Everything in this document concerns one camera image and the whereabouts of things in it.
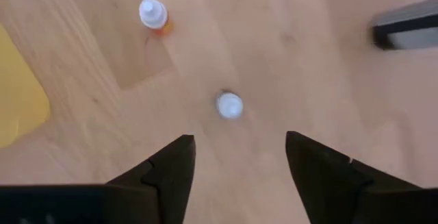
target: white cap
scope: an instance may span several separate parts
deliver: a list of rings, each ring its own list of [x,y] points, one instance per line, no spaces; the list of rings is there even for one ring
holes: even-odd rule
[[[143,0],[138,10],[144,25],[151,29],[160,29],[167,22],[167,9],[157,0]]]
[[[244,103],[231,92],[224,92],[216,99],[219,114],[226,119],[236,119],[242,115]]]

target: black object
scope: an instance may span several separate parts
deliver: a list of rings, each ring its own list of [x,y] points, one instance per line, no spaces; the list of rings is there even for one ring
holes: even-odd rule
[[[0,223],[182,224],[194,160],[184,135],[104,185],[2,186]]]
[[[438,0],[427,0],[376,16],[372,38],[381,49],[438,46]]]
[[[438,190],[390,176],[288,132],[286,154],[312,224],[438,223]]]

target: yellow object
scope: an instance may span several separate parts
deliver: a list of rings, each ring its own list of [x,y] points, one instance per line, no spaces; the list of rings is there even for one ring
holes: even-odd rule
[[[0,147],[44,123],[49,114],[42,86],[0,25]]]

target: bottle cap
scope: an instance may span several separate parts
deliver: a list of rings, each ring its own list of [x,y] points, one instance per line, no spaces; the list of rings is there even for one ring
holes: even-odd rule
[[[143,0],[138,10],[144,25],[151,29],[160,29],[167,22],[167,9],[157,0]]]
[[[242,115],[244,103],[236,94],[224,92],[217,98],[216,108],[222,117],[236,119]]]

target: wooden floor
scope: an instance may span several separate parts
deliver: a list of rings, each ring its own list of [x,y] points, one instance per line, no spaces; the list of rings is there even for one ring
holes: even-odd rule
[[[46,90],[50,120],[0,150],[1,184],[105,182],[194,134],[186,223],[308,223],[285,157],[296,130],[438,186],[438,49],[383,52],[373,15],[422,0],[0,0],[0,22]],[[222,120],[214,99],[245,111]]]

